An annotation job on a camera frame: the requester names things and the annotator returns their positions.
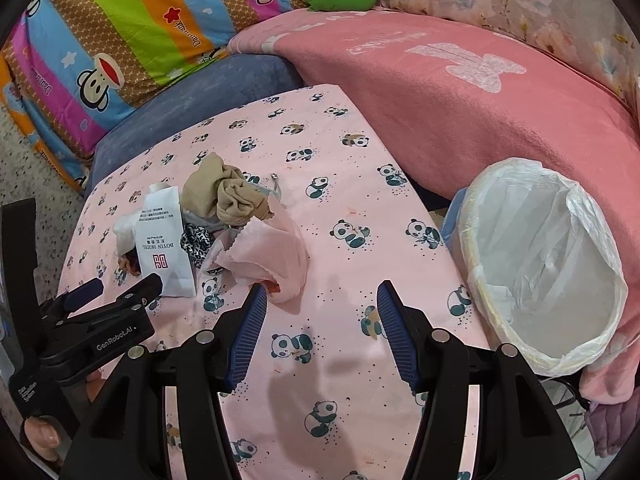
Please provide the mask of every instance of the pink tissue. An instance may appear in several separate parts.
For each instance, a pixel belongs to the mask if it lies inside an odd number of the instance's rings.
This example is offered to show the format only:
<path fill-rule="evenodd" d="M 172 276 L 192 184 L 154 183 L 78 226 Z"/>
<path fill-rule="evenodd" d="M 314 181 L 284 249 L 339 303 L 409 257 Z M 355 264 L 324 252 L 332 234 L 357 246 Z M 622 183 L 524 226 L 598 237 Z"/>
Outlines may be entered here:
<path fill-rule="evenodd" d="M 276 287 L 268 286 L 269 298 L 273 303 L 284 303 L 305 286 L 308 256 L 298 226 L 276 197 L 269 195 L 268 200 L 273 217 L 251 218 L 231 247 L 220 251 L 215 263 L 230 270 L 237 282 L 276 283 Z"/>

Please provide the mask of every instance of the white paper packet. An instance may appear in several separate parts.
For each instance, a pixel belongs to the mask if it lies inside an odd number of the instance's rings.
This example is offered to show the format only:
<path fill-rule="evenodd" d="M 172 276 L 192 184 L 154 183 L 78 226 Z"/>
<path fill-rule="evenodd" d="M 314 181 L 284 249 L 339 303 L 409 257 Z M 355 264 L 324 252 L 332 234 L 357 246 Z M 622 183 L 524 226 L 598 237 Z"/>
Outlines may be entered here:
<path fill-rule="evenodd" d="M 142 276 L 152 272 L 162 279 L 162 295 L 196 295 L 191 263 L 180 247 L 183 232 L 177 187 L 151 186 L 136 223 L 136 251 Z"/>

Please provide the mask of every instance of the crumpled beige fabric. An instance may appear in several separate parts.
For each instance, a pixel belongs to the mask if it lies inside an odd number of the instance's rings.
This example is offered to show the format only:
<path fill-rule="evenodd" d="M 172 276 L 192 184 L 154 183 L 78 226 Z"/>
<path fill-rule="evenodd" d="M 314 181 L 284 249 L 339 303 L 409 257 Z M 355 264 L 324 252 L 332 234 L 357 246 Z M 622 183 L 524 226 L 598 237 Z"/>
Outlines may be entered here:
<path fill-rule="evenodd" d="M 300 229 L 282 204 L 269 195 L 268 206 L 272 218 L 251 218 L 235 240 L 228 240 L 225 248 L 212 250 L 219 251 L 215 263 L 230 270 L 236 282 L 267 282 L 270 300 L 284 303 L 305 286 L 308 256 Z"/>
<path fill-rule="evenodd" d="M 264 219 L 270 215 L 267 197 L 216 153 L 207 155 L 188 177 L 180 206 L 201 218 L 216 216 L 227 225 L 243 225 L 253 216 Z"/>

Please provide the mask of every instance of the ribbed blue pad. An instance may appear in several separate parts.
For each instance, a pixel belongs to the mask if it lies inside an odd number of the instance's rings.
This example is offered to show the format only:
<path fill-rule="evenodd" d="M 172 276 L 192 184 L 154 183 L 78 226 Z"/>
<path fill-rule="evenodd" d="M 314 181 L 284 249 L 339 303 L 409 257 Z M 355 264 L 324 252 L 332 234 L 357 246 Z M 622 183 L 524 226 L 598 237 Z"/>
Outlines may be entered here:
<path fill-rule="evenodd" d="M 267 291 L 263 286 L 260 286 L 260 291 L 249 306 L 249 311 L 244 316 L 238 336 L 231 347 L 226 384 L 232 390 L 235 390 L 238 383 L 244 381 L 246 377 L 266 314 Z"/>
<path fill-rule="evenodd" d="M 417 351 L 398 308 L 404 308 L 404 306 L 396 305 L 385 284 L 381 283 L 378 287 L 378 314 L 391 346 L 400 378 L 405 383 L 409 383 L 414 392 L 418 383 Z"/>

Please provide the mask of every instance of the fingernail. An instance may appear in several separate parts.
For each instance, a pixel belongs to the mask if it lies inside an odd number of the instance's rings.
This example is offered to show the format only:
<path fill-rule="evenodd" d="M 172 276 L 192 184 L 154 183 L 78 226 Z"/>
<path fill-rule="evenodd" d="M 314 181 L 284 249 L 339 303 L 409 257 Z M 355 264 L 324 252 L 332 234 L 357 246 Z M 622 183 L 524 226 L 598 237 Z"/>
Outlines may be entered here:
<path fill-rule="evenodd" d="M 40 436 L 43 439 L 43 444 L 46 444 L 47 447 L 58 447 L 60 445 L 58 432 L 49 424 L 43 424 L 40 427 Z"/>

